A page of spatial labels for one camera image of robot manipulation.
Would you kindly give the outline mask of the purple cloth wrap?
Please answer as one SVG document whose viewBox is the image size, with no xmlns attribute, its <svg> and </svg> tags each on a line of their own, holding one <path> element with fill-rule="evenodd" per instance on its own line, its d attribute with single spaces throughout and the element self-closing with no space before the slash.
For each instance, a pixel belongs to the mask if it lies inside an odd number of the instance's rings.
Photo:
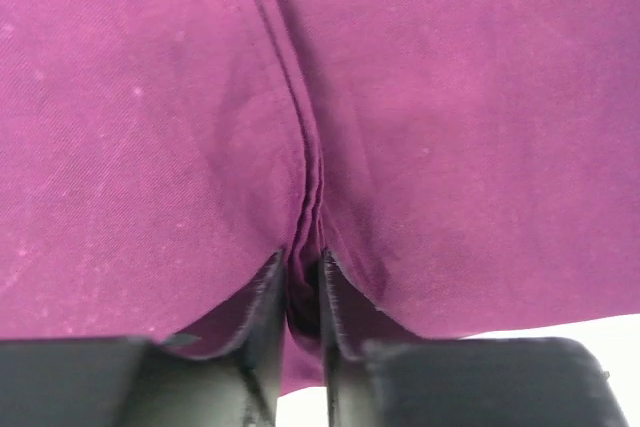
<svg viewBox="0 0 640 427">
<path fill-rule="evenodd" d="M 235 333 L 330 252 L 423 337 L 639 310 L 639 0 L 1 0 L 1 335 Z"/>
</svg>

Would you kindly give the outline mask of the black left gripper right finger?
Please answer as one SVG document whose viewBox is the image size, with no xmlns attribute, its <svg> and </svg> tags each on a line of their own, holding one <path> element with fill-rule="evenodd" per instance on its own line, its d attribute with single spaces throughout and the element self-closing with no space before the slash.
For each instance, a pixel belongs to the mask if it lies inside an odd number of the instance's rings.
<svg viewBox="0 0 640 427">
<path fill-rule="evenodd" d="M 330 251 L 319 266 L 331 426 L 625 426 L 602 366 L 558 337 L 424 339 L 375 306 Z"/>
</svg>

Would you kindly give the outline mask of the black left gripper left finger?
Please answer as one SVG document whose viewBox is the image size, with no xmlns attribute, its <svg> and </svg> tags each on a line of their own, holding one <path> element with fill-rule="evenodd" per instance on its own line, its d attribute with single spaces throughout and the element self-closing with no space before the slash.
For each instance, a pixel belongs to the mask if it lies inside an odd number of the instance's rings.
<svg viewBox="0 0 640 427">
<path fill-rule="evenodd" d="M 272 426 L 284 267 L 273 254 L 218 307 L 163 342 L 136 336 L 1 344 L 4 426 Z"/>
</svg>

